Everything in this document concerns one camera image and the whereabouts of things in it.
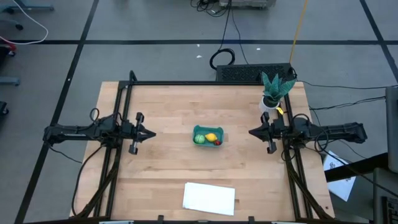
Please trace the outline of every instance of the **wooden table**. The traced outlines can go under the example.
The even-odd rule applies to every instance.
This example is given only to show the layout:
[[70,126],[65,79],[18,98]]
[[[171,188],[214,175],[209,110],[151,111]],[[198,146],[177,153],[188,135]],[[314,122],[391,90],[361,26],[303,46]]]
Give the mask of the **wooden table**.
[[[111,114],[117,82],[104,82],[97,108]],[[134,86],[129,119],[145,116],[144,126],[157,136],[138,146],[138,155],[128,153],[124,141],[112,219],[156,220],[294,220],[286,167],[278,150],[267,154],[267,143],[248,133],[261,125],[258,104],[262,86]],[[308,110],[303,83],[289,93],[293,114]],[[224,143],[219,149],[194,146],[192,130],[197,124],[221,126]],[[98,142],[87,144],[85,158]],[[98,188],[103,156],[100,151],[82,172],[76,195],[80,211]],[[308,189],[325,211],[334,216],[320,156],[302,149]],[[182,208],[186,182],[236,189],[234,216]],[[305,217],[301,191],[297,188],[301,216]],[[101,213],[104,213],[105,193]]]

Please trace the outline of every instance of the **green plant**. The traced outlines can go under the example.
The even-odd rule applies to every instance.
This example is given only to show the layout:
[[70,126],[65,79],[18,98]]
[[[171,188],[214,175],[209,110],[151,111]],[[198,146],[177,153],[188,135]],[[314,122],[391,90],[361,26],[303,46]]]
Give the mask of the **green plant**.
[[283,78],[279,78],[278,74],[276,74],[271,83],[267,74],[262,72],[261,75],[265,87],[264,96],[268,96],[273,102],[278,102],[284,97],[293,88],[296,82],[296,79],[293,79],[282,83]]

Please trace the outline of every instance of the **white paper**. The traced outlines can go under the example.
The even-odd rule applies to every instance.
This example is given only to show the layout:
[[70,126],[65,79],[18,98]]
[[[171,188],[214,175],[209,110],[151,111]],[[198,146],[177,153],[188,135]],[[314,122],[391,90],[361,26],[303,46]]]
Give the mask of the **white paper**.
[[235,189],[186,183],[182,207],[222,215],[234,215]]
[[[344,159],[340,159],[336,154],[329,151],[329,153],[339,160],[343,161],[345,164],[348,164]],[[343,164],[339,162],[337,159],[327,155],[325,160],[323,161],[323,170],[329,170],[335,167],[342,166]],[[333,194],[337,195],[339,198],[343,199],[344,201],[348,201],[349,194],[353,189],[355,177],[351,177],[344,180],[336,180],[333,182],[328,183],[328,189]]]

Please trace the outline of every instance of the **potted plant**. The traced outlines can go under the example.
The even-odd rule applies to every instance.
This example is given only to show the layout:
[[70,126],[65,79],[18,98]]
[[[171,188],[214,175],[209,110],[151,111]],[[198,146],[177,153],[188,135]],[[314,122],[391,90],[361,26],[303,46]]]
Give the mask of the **potted plant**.
[[264,72],[261,73],[261,76],[264,84],[264,95],[259,107],[262,112],[266,112],[279,106],[280,99],[293,88],[296,78],[284,82],[283,78],[279,78],[278,74],[276,74],[271,82],[269,76]]

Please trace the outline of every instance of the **gray floor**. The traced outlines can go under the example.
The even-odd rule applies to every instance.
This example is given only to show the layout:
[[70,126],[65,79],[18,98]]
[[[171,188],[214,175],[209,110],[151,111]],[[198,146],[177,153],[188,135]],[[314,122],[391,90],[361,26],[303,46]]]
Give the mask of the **gray floor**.
[[[31,1],[51,2],[55,11],[30,12],[49,31],[49,40],[78,40],[92,0]],[[304,0],[278,0],[265,10],[235,10],[243,39],[291,40]],[[385,40],[398,40],[395,0],[366,1]],[[0,34],[9,39],[39,39],[43,30],[22,14],[0,14],[25,26],[23,31],[0,25]],[[88,40],[172,40],[220,39],[224,18],[196,12],[189,1],[100,0]],[[232,21],[227,39],[237,39]],[[303,20],[300,40],[377,40],[357,0],[312,0]],[[77,45],[19,46],[17,55],[0,69],[2,76],[17,76],[21,85],[1,86],[0,100],[9,104],[10,114],[0,130],[0,217],[12,223],[21,204],[33,166],[42,145],[42,133],[53,115]],[[101,82],[127,79],[133,69],[140,80],[214,80],[208,59],[218,45],[85,45],[63,108],[61,124],[86,124],[96,104]],[[226,45],[236,52],[236,64],[244,63],[239,45]],[[249,63],[279,63],[289,59],[290,45],[243,45]],[[388,46],[398,60],[398,46]],[[218,64],[228,63],[220,55]],[[298,77],[324,85],[381,86],[397,83],[378,45],[298,45],[293,66]],[[312,107],[354,102],[382,96],[382,90],[344,90],[306,85]],[[377,101],[342,109],[319,111],[322,125],[357,121],[364,123],[369,139],[362,145],[350,144],[364,157],[386,152],[384,102]],[[55,146],[81,159],[85,142]],[[336,142],[330,149],[350,161],[361,158]],[[66,218],[70,211],[73,186],[79,165],[49,152],[25,222]],[[359,202],[366,185],[358,180],[350,203]],[[337,208],[344,207],[333,197]]]

